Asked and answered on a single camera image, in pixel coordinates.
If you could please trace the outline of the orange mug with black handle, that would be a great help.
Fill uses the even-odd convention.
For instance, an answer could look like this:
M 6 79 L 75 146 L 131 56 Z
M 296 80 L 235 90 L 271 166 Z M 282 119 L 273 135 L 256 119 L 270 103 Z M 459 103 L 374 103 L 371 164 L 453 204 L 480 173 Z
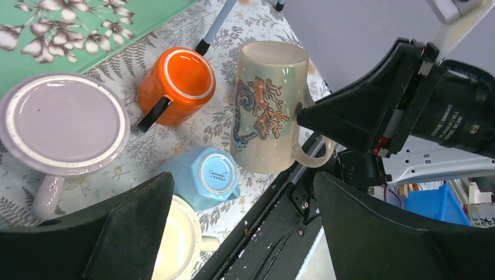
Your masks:
M 202 55 L 186 47 L 166 50 L 138 88 L 138 103 L 145 114 L 138 129 L 183 124 L 210 101 L 215 88 L 214 71 Z

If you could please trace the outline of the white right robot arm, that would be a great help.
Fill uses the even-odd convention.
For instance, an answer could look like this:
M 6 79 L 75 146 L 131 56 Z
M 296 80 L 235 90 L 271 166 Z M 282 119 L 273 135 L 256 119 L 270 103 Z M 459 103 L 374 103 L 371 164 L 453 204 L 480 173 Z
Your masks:
M 304 108 L 297 123 L 344 147 L 337 177 L 356 187 L 494 174 L 494 77 L 447 55 L 493 1 L 430 1 L 433 41 L 398 38 L 350 85 Z

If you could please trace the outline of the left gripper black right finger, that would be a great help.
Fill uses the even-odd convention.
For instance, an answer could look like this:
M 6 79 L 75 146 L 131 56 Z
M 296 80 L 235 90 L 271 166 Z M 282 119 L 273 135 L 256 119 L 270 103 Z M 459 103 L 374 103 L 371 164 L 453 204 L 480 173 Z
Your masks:
M 493 279 L 494 229 L 426 218 L 325 172 L 313 192 L 337 279 Z

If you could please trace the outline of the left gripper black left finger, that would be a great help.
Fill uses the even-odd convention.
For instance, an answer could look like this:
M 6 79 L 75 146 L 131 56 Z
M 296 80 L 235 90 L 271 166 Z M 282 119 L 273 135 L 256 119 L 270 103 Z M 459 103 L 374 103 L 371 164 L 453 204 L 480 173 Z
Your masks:
M 2 279 L 151 279 L 175 182 L 161 173 L 35 227 L 1 231 Z

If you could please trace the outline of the beige seahorse print mug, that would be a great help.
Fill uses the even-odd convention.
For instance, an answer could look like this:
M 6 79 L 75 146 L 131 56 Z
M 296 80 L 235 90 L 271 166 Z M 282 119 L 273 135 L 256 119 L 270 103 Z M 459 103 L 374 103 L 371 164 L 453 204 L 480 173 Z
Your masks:
M 295 44 L 256 41 L 240 49 L 230 154 L 244 170 L 274 174 L 294 162 L 316 168 L 332 157 L 335 142 L 327 137 L 321 157 L 307 155 L 299 144 L 297 116 L 315 103 L 308 68 L 307 51 Z

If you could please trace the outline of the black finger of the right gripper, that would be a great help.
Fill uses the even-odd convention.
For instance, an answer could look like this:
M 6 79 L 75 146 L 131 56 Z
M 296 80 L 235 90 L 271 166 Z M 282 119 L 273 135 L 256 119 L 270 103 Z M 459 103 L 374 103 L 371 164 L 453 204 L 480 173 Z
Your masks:
M 321 98 L 297 116 L 298 125 L 361 154 L 373 153 L 389 98 L 401 96 L 422 62 L 422 44 L 397 38 L 362 78 Z

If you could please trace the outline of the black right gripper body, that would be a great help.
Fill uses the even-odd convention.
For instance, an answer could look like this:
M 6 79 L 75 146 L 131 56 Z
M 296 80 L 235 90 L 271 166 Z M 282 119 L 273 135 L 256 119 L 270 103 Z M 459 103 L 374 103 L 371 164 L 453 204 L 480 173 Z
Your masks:
M 372 88 L 385 96 L 373 155 L 388 158 L 414 136 L 494 157 L 494 77 L 439 56 L 431 43 L 396 43 L 373 68 Z

